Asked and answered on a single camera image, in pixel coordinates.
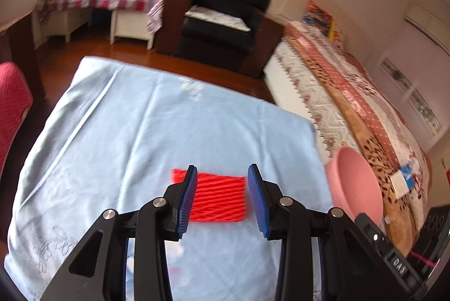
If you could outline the red foam net sleeve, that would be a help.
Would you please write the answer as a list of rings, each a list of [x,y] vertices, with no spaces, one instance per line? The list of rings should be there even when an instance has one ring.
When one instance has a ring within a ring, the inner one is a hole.
[[[246,178],[197,174],[190,215],[197,223],[238,223],[246,218]]]

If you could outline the pink plastic trash bin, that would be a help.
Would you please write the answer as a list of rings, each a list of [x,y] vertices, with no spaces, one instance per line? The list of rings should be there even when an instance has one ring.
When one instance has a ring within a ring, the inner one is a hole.
[[[341,208],[352,220],[366,214],[379,225],[384,208],[377,176],[370,164],[356,150],[343,146],[325,165],[334,206]]]

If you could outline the blue white tissue pack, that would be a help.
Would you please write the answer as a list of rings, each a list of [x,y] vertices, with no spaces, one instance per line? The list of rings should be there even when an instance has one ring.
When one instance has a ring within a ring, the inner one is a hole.
[[[413,158],[390,176],[390,183],[397,199],[406,196],[413,190],[419,174],[420,164],[416,158]]]

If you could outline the light blue floral tablecloth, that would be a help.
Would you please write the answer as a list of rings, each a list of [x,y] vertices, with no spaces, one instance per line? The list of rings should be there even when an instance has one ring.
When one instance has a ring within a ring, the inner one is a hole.
[[[264,179],[306,208],[332,205],[308,120],[160,70],[85,57],[21,169],[4,266],[38,300],[100,216],[163,195],[172,171]]]

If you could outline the bed with patterned bedding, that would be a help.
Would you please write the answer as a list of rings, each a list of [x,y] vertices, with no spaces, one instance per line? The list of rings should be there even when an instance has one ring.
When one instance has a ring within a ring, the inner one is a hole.
[[[302,20],[308,1],[271,0],[269,17],[282,24],[284,32],[265,66],[265,82],[278,106],[314,124],[324,159],[343,146],[366,159],[381,190],[381,226],[407,253],[429,212],[429,157],[361,64],[372,49],[366,34],[331,0],[313,0],[346,33],[345,49],[336,49],[328,35]],[[413,158],[420,174],[413,190],[397,199],[390,176]]]

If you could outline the dark wood nightstand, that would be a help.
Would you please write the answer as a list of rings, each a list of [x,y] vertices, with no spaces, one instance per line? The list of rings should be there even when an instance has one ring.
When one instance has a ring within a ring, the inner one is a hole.
[[[284,26],[270,17],[264,20],[255,35],[255,46],[240,67],[239,73],[259,78],[269,62],[271,55],[282,39]]]

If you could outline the yellow red print pillow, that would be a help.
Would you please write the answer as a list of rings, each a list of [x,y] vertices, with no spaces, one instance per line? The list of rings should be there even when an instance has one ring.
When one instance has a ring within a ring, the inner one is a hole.
[[[346,38],[347,38],[346,33],[345,31],[343,31],[341,26],[336,21],[332,21],[328,33],[328,39],[333,43],[335,48],[339,50],[344,50]]]

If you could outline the white seat cushion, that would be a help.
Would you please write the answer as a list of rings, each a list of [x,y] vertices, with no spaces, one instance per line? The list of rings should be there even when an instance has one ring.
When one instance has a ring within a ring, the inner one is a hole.
[[[241,18],[227,15],[206,7],[200,7],[197,5],[192,6],[186,13],[184,13],[184,16],[213,24],[218,24],[224,27],[235,29],[237,31],[251,31],[251,29]]]

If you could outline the colourful comic print pillow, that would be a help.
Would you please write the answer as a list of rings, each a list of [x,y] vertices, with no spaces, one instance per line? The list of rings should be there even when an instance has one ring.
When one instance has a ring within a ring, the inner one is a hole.
[[[313,0],[309,0],[303,12],[302,20],[327,36],[332,27],[333,18]]]

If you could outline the dark wood side cabinet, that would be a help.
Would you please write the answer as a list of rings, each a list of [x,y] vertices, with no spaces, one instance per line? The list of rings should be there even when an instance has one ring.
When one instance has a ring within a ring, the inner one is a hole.
[[[192,6],[192,0],[164,0],[162,27],[156,32],[153,42],[159,54],[174,55],[179,46],[185,13]]]

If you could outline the plaid cloth covered desk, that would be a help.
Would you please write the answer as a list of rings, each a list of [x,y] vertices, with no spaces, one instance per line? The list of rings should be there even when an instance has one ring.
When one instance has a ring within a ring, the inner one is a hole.
[[[35,12],[45,38],[71,34],[91,22],[95,9],[111,12],[110,43],[118,37],[147,41],[152,48],[159,29],[159,7],[163,0],[38,0]]]

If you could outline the white sliding door wardrobe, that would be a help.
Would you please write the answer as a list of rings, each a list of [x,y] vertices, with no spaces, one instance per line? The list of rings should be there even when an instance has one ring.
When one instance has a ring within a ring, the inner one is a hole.
[[[449,27],[410,4],[372,72],[425,151],[449,131]]]

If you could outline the red polka dot cushion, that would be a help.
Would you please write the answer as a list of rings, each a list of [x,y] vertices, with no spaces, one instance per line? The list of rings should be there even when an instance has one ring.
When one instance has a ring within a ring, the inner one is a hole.
[[[18,130],[33,104],[26,80],[13,62],[1,64],[0,86],[0,149],[1,172]]]

